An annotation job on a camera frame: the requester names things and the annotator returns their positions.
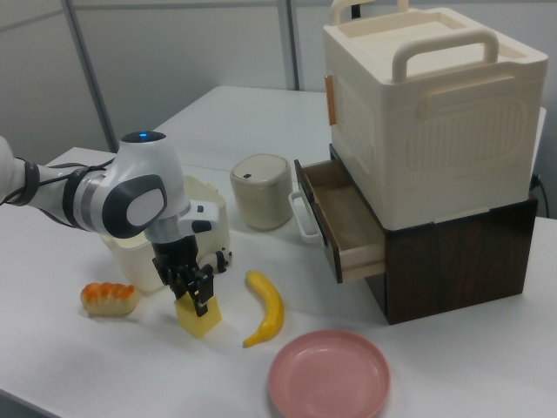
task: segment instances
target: pink plastic plate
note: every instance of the pink plastic plate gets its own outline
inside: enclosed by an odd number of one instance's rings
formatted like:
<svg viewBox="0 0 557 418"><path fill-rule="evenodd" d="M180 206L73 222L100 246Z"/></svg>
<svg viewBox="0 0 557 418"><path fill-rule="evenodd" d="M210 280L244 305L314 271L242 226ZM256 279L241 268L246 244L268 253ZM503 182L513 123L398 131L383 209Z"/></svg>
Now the pink plastic plate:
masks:
<svg viewBox="0 0 557 418"><path fill-rule="evenodd" d="M269 370L271 399L289 418L372 417L390 384L379 349L347 331L302 335L278 352Z"/></svg>

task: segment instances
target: white wall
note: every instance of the white wall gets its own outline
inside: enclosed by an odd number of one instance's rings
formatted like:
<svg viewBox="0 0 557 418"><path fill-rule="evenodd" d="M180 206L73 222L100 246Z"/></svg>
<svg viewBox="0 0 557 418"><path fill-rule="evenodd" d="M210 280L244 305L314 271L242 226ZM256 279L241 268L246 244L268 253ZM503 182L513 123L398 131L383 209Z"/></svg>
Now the white wall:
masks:
<svg viewBox="0 0 557 418"><path fill-rule="evenodd" d="M362 6L363 16L383 15L396 11L395 0L378 1ZM300 89L325 89L325 49L323 26L329 21L330 2L323 0L295 0L294 16ZM547 108L547 120L538 153L537 173L540 174L551 206L552 217L557 216L557 2L474 2L446 0L436 4L410 0L411 7L431 9L450 7L505 35L521 41L549 56L547 78L542 105ZM535 194L541 198L540 191ZM540 208L539 214L545 215Z"/></svg>
<svg viewBox="0 0 557 418"><path fill-rule="evenodd" d="M218 85L293 87L274 1L74 4L117 138L155 128Z"/></svg>
<svg viewBox="0 0 557 418"><path fill-rule="evenodd" d="M0 135L15 155L108 151L59 0L0 0L0 57Z"/></svg>

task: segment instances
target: dark wooden cabinet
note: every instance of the dark wooden cabinet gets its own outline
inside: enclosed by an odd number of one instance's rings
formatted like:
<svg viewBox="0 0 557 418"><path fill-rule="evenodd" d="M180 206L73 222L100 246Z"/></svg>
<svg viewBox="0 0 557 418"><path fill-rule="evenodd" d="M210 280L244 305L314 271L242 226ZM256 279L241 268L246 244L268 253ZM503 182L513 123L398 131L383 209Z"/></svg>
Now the dark wooden cabinet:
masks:
<svg viewBox="0 0 557 418"><path fill-rule="evenodd" d="M331 161L307 167L295 161L300 189L324 235L337 282L366 280L390 324L522 293L535 197L465 218L389 231L332 147L331 154Z"/></svg>

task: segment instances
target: banana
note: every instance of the banana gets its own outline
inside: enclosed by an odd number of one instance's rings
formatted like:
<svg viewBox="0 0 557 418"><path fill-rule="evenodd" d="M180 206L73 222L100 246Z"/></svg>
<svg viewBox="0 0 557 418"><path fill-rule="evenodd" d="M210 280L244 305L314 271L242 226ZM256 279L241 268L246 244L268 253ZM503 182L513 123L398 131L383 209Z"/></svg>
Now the banana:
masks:
<svg viewBox="0 0 557 418"><path fill-rule="evenodd" d="M251 270L245 274L248 285L263 299L265 316L258 329L244 340L244 347L248 348L263 341L270 340L277 335L285 321L285 307L275 286L260 272Z"/></svg>

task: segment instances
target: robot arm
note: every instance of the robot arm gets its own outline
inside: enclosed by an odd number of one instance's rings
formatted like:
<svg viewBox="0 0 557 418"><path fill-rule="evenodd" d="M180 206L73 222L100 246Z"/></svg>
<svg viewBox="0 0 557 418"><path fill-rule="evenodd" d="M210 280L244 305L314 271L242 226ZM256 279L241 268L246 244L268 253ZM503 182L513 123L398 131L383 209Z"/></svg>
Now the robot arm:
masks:
<svg viewBox="0 0 557 418"><path fill-rule="evenodd" d="M165 135L135 132L103 165L41 166L13 158L0 137L0 201L34 206L67 226L152 243L153 263L176 298L190 294L198 316L212 297L212 275L199 270L196 233L218 224L218 207L190 200Z"/></svg>

